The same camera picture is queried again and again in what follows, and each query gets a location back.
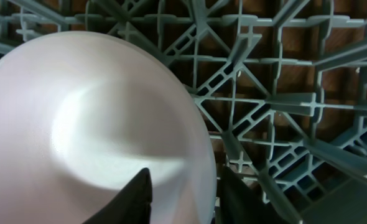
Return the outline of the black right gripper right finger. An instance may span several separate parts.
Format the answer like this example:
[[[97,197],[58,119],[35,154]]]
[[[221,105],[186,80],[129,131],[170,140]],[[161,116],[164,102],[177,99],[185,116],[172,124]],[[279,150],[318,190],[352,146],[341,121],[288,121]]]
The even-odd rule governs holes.
[[[220,211],[222,223],[288,224],[229,167],[224,167],[221,174]]]

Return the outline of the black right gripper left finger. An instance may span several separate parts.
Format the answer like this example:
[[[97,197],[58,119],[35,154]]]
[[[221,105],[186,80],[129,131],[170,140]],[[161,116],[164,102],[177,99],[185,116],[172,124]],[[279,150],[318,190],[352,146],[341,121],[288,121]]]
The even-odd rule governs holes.
[[[112,201],[83,224],[150,224],[151,203],[151,175],[148,168],[143,168]]]

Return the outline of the pink bowl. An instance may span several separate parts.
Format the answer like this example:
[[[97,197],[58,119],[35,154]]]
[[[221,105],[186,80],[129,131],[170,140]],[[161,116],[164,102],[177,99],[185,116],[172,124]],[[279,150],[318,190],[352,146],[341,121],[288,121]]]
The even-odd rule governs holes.
[[[71,31],[0,59],[0,223],[83,223],[143,168],[152,223],[210,223],[216,165],[182,83],[119,38]]]

